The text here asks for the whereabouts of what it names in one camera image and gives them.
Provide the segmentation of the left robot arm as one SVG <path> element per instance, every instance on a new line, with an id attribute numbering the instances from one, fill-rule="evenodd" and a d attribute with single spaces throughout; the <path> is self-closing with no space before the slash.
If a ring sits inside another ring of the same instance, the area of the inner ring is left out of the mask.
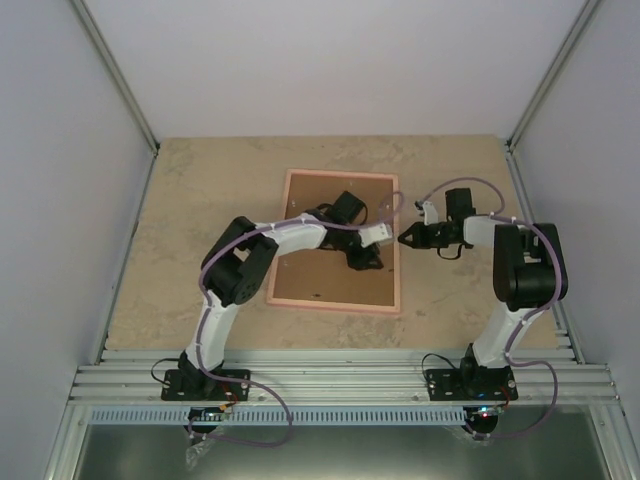
<path id="1" fill-rule="evenodd" d="M 275 223 L 235 218 L 201 264 L 201 318 L 177 368 L 165 373 L 165 401 L 246 400 L 255 383 L 246 369 L 226 369 L 224 354 L 240 307 L 259 291 L 273 261 L 303 250 L 338 251 L 355 271 L 380 270 L 380 245 L 393 239 L 387 219 L 357 224 L 366 205 L 350 192 Z"/>

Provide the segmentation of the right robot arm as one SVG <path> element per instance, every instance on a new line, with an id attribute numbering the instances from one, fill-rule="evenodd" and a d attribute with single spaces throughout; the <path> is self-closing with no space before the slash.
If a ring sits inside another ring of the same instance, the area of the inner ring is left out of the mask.
<path id="1" fill-rule="evenodd" d="M 480 336 L 469 344 L 459 364 L 423 372 L 433 401 L 508 402 L 518 397 L 513 350 L 531 324 L 568 291 L 558 230 L 551 223 L 526 224 L 495 213 L 480 215 L 468 188 L 445 193 L 446 216 L 433 204 L 418 203 L 422 215 L 399 237 L 413 249 L 442 252 L 489 247 L 497 305 Z"/>

